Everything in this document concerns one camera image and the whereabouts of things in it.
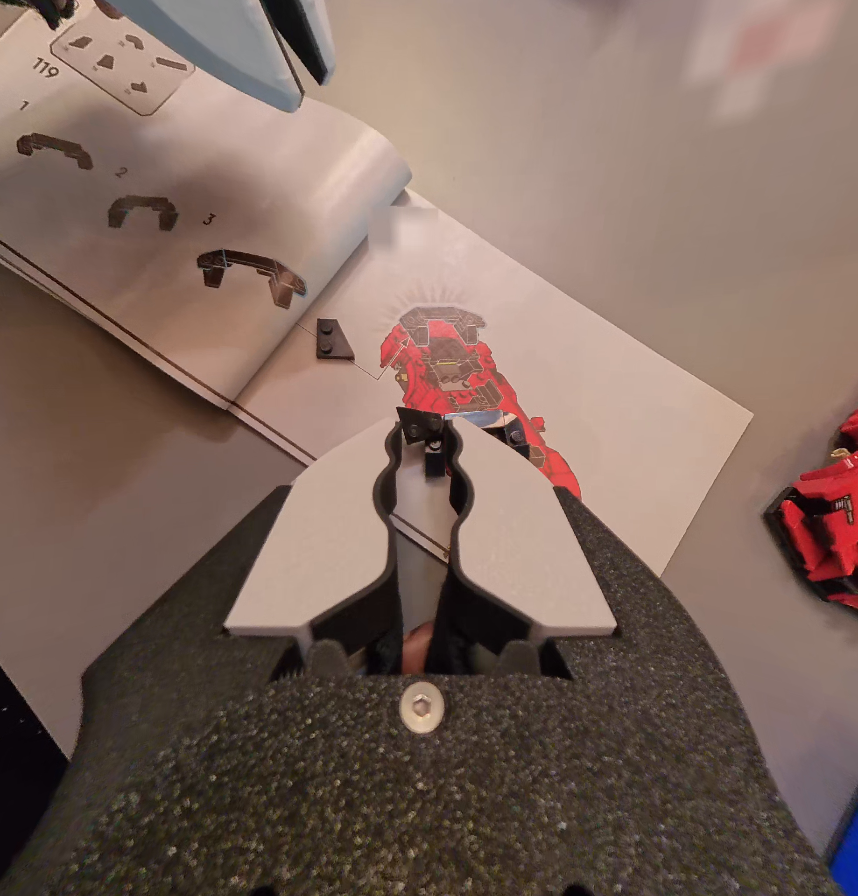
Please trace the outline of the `lego instruction booklet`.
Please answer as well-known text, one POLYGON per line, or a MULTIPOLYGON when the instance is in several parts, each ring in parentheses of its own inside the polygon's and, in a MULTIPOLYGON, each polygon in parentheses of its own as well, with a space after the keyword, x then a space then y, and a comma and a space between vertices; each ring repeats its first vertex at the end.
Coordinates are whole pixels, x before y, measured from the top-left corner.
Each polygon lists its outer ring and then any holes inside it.
POLYGON ((0 263, 311 463, 502 409, 655 573, 752 413, 406 190, 392 143, 245 96, 92 2, 0 37, 0 263), (354 362, 318 360, 338 319, 354 362))

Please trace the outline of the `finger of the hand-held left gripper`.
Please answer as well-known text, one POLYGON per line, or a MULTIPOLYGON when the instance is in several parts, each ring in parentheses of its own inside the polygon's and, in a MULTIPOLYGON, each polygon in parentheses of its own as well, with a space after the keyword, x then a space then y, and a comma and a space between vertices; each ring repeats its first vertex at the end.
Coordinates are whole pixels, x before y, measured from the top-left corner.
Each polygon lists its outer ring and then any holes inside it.
POLYGON ((282 39, 305 29, 297 2, 115 1, 117 11, 222 83, 293 113, 303 90, 282 39))
POLYGON ((335 73, 329 16, 323 1, 262 1, 280 43, 288 47, 320 85, 335 73))

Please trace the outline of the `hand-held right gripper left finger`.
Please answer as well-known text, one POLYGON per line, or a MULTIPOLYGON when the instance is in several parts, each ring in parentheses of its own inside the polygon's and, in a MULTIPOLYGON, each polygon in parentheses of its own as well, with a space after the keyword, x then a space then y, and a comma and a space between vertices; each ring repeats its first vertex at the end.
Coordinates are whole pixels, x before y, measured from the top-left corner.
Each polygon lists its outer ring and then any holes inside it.
POLYGON ((288 491, 224 621, 235 635, 377 639, 401 609, 390 512, 401 423, 379 420, 288 491))

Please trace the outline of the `black lego wedge plate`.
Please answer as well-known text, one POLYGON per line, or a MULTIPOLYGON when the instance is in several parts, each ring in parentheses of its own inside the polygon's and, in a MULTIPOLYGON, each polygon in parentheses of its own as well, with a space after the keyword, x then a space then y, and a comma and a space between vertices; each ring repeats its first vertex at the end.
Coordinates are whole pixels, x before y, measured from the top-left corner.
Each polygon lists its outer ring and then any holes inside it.
POLYGON ((443 439, 444 415, 408 407, 398 407, 401 432, 407 445, 439 442, 443 439))
POLYGON ((354 362, 356 354, 345 336, 338 319, 318 318, 316 321, 316 349, 318 360, 354 362))

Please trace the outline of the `red lego car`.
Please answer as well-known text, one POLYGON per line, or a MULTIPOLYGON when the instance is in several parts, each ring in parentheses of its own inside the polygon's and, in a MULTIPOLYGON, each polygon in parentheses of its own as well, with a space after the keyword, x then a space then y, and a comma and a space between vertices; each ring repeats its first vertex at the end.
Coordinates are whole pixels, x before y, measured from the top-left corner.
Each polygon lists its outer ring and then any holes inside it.
POLYGON ((830 462, 802 473, 762 518, 806 588, 858 613, 858 408, 838 429, 830 462))

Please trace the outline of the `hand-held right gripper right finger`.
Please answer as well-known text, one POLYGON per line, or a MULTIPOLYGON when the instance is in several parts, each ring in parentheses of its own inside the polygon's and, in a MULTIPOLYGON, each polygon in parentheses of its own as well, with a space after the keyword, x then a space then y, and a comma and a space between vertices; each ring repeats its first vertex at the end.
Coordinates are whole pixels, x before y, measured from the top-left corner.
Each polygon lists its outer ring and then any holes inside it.
POLYGON ((450 570, 526 637, 611 636, 616 619, 551 482, 474 423, 447 425, 450 570))

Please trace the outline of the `black lego arch piece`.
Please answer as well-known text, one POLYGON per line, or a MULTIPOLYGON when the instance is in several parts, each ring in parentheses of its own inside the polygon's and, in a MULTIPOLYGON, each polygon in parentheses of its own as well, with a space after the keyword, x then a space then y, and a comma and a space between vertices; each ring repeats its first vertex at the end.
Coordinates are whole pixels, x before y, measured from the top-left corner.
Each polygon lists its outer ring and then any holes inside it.
POLYGON ((516 414, 502 409, 454 412, 444 415, 446 421, 465 420, 504 442, 526 459, 530 458, 530 444, 522 421, 516 414))

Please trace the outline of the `blue plastic storage bin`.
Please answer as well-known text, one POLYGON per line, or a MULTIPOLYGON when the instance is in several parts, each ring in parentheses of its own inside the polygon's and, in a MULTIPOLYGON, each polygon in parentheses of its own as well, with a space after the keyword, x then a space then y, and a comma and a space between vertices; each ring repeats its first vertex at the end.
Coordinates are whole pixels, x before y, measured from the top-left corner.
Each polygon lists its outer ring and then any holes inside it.
POLYGON ((858 784, 826 847, 824 861, 843 893, 858 895, 858 784))

